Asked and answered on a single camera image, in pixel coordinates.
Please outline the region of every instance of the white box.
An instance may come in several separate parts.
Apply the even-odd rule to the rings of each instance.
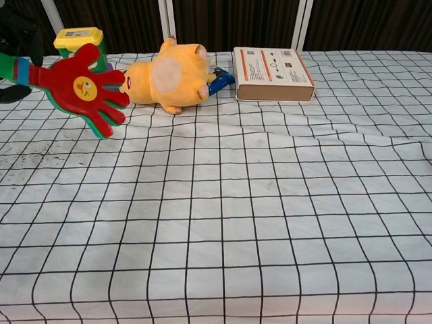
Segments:
[[[310,101],[315,91],[294,49],[234,47],[234,71],[239,101]]]

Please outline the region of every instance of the red foam hand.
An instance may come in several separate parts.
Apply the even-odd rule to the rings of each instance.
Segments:
[[[89,70],[99,57],[99,49],[87,44],[75,56],[39,68],[38,85],[49,90],[54,101],[65,111],[89,119],[104,137],[110,137],[114,124],[124,123],[124,114],[116,108],[129,105],[128,95],[103,88],[120,86],[125,77],[121,71],[96,74]]]

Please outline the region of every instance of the yellow lid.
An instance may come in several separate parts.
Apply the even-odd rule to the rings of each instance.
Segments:
[[[54,40],[54,47],[74,52],[88,43],[98,46],[102,40],[103,32],[96,27],[68,28],[59,31]]]

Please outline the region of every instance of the yellow plush toy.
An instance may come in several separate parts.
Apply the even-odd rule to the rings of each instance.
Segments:
[[[162,44],[152,62],[136,62],[125,70],[120,91],[137,104],[159,103],[170,114],[182,107],[197,105],[209,97],[216,79],[209,73],[207,50],[200,44],[177,45],[171,36]]]

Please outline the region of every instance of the green container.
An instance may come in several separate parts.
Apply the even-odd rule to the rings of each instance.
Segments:
[[[80,47],[88,43],[96,45],[101,51],[101,56],[90,65],[90,69],[96,73],[106,71],[108,61],[103,32],[96,27],[62,29],[54,40],[54,47],[65,59],[74,56]]]

